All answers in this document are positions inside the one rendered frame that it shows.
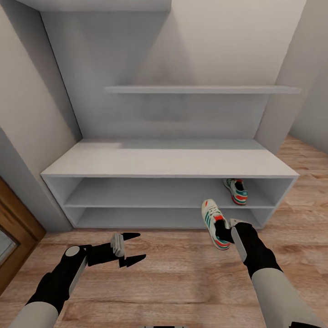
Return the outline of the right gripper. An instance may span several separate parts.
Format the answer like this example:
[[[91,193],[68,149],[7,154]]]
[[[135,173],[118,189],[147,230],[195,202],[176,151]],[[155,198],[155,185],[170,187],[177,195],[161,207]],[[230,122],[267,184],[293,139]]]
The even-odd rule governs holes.
[[[218,236],[220,240],[235,244],[231,237],[231,229],[219,228],[219,230],[215,231],[215,235]]]

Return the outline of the gym shoe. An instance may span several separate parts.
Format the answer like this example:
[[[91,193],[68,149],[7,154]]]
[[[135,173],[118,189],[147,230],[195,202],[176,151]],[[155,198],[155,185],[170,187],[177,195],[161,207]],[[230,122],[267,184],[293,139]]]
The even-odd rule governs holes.
[[[227,250],[230,248],[230,242],[220,240],[215,235],[215,231],[219,228],[229,229],[229,225],[217,204],[211,198],[207,198],[202,203],[202,216],[211,234],[214,245],[220,250]]]
[[[248,191],[241,179],[223,178],[224,185],[231,190],[233,201],[239,205],[245,205]]]

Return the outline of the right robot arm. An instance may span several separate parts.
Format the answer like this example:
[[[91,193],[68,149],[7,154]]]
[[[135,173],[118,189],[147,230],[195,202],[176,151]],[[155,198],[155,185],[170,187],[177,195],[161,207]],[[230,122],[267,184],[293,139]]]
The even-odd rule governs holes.
[[[248,268],[266,328],[328,328],[306,304],[257,231],[244,220],[230,219],[229,229],[219,228],[220,240],[236,245]]]

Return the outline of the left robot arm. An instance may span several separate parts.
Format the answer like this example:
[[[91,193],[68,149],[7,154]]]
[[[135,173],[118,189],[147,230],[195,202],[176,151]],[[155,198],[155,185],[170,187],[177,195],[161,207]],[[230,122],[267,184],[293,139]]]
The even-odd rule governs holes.
[[[89,267],[108,261],[119,260],[119,268],[143,260],[146,255],[129,256],[126,259],[124,240],[140,236],[140,233],[114,233],[110,243],[101,246],[82,245],[68,248],[61,263],[48,272],[37,286],[22,311],[8,328],[53,328],[71,296],[86,265]]]

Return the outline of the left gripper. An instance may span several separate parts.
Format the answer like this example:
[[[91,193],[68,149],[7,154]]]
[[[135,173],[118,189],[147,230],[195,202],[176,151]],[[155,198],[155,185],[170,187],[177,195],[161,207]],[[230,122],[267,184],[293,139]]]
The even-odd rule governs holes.
[[[128,240],[140,236],[140,233],[123,233],[123,240]],[[127,266],[130,267],[133,264],[143,260],[146,255],[140,256],[129,256],[126,259],[123,257],[117,257],[113,253],[113,248],[111,248],[110,243],[101,244],[101,263],[108,261],[119,260],[119,268]]]

